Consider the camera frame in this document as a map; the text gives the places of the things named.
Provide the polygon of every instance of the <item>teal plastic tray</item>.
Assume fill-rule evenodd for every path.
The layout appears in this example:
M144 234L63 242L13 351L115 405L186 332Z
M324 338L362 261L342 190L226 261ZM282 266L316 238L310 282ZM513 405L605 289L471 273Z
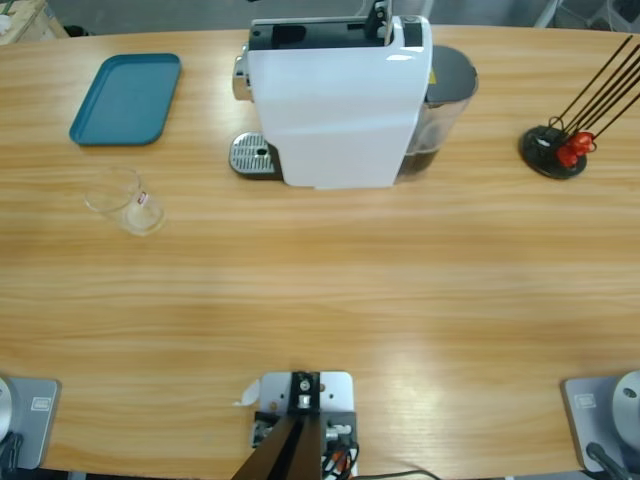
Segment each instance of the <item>teal plastic tray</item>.
M102 64L69 136L78 145L145 145L162 135L180 76L172 53L116 55Z

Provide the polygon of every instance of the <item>coffee machine drip tray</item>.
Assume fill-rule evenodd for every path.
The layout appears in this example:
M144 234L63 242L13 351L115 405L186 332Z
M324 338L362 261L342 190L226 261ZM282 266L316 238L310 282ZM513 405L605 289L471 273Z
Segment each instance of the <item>coffee machine drip tray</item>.
M229 165L244 178L282 180L278 151L258 132L243 133L233 141Z

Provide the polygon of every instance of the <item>glass cup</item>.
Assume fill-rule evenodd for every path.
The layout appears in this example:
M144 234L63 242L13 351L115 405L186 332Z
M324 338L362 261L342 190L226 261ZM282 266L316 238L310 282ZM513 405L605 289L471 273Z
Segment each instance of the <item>glass cup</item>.
M110 167L91 183L84 201L133 235L145 236L158 230L164 222L164 210L149 194L135 170Z

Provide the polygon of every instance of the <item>gray device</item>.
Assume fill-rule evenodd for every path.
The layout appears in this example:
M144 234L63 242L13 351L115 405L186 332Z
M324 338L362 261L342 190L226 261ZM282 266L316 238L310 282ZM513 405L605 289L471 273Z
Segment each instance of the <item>gray device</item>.
M640 371L575 378L562 390L582 466L616 478L640 473Z
M0 377L0 451L8 436L19 434L16 467L31 470L44 460L59 392L55 380Z

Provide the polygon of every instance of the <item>floor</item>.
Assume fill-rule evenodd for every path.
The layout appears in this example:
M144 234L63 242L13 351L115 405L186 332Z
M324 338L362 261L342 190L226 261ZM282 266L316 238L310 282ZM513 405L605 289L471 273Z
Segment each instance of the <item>floor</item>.
M98 35L247 28L254 18L353 15L371 0L49 0L64 25ZM396 0L397 8L415 0ZM531 26L548 0L435 0L434 24Z

